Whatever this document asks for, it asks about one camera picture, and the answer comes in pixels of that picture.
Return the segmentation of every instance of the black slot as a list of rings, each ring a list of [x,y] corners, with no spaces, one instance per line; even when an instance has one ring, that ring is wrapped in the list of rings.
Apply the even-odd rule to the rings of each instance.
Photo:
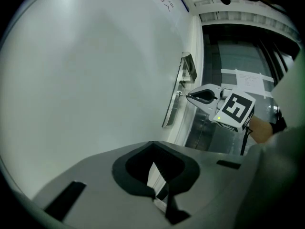
[[[159,200],[163,201],[167,195],[168,195],[168,185],[165,184],[156,197]]]
[[[238,170],[239,167],[241,166],[241,164],[233,163],[233,162],[229,162],[229,161],[225,161],[225,160],[218,160],[217,164],[221,165],[221,166],[229,167],[232,169],[236,169],[236,170]]]
[[[71,182],[46,208],[45,212],[55,219],[62,221],[80,196],[85,184],[82,182]]]

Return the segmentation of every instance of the black cutout opening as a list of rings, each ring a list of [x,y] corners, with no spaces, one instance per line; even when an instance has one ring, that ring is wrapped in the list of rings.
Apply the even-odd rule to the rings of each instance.
[[[86,185],[82,182],[71,182],[46,208],[45,212],[55,219],[62,221],[72,205],[81,195]]]
[[[116,183],[132,195],[156,198],[154,189],[147,186],[149,170],[156,164],[166,181],[167,209],[165,217],[176,224],[189,217],[179,210],[174,196],[188,191],[197,180],[200,169],[196,161],[159,142],[148,142],[120,158],[112,166]]]
[[[217,99],[217,97],[215,97],[215,93],[210,89],[205,89],[193,94],[188,94],[186,97],[192,98],[203,104],[210,104],[211,102],[214,101],[214,99]]]
[[[232,168],[232,169],[236,169],[236,170],[238,170],[239,167],[241,166],[241,164],[233,163],[233,162],[225,161],[225,160],[218,160],[217,164],[221,165],[221,166],[229,167],[229,168]]]

